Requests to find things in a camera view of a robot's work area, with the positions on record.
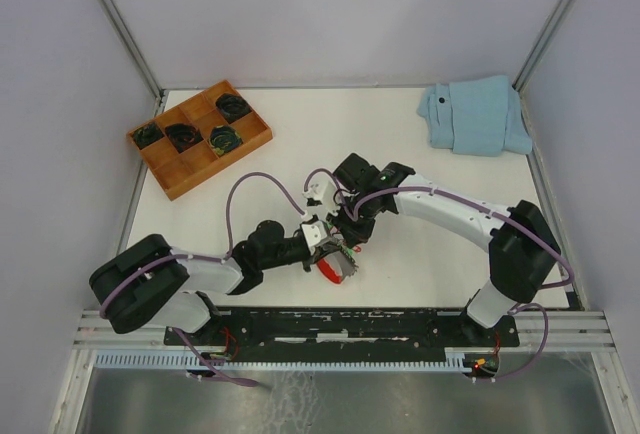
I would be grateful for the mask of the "metal key holder red handle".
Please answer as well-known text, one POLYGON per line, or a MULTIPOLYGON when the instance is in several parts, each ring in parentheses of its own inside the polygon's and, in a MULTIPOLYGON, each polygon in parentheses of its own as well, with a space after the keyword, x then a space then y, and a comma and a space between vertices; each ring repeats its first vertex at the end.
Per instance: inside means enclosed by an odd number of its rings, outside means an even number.
POLYGON ((357 272, 358 265, 354 255, 360 252, 360 246, 353 248, 342 247, 339 252, 329 254, 320 259, 316 263, 316 267, 325 279, 339 285, 357 272))

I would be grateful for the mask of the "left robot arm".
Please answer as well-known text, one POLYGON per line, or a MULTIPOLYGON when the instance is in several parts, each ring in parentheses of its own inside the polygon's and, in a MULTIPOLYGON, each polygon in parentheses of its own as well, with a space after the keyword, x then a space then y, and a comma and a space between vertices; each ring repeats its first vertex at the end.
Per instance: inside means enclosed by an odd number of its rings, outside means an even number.
POLYGON ((314 217, 290 237, 280 223, 264 221, 228 258, 176 249, 162 235, 152 234, 98 268, 89 285, 100 316, 118 334, 156 324, 209 344, 221 332, 211 293, 245 294, 263 282, 266 270, 297 263, 305 271, 316 265, 337 283, 356 270, 342 240, 314 217))

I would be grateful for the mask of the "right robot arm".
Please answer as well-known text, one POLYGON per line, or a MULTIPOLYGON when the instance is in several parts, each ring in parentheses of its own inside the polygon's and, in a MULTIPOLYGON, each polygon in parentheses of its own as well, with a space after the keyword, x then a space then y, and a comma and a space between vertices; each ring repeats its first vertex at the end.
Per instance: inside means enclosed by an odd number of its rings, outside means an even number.
POLYGON ((377 215, 391 212, 430 222, 485 251, 489 279, 458 322, 460 336, 472 345, 491 338, 515 306, 530 303, 562 258, 535 204, 522 200, 508 207, 474 200, 397 162, 378 169, 352 153, 327 181, 308 186, 307 192, 326 209, 328 222, 349 248, 366 243, 377 215))

